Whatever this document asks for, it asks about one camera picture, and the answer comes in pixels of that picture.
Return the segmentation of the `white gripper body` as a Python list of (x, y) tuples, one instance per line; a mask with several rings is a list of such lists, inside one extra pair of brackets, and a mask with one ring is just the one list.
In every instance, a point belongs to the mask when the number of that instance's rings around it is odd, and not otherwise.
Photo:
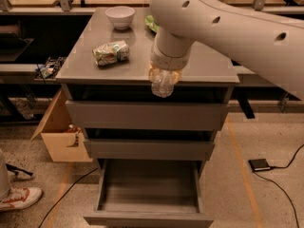
[(182, 70), (189, 61), (193, 39), (158, 28), (150, 53), (151, 63), (162, 70)]

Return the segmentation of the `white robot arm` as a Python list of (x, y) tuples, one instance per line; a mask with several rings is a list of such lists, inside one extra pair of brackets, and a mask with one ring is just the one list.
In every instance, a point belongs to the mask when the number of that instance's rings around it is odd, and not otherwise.
[(304, 100), (304, 26), (301, 20), (240, 9), (219, 0), (150, 0), (159, 26), (151, 62), (186, 67), (198, 41)]

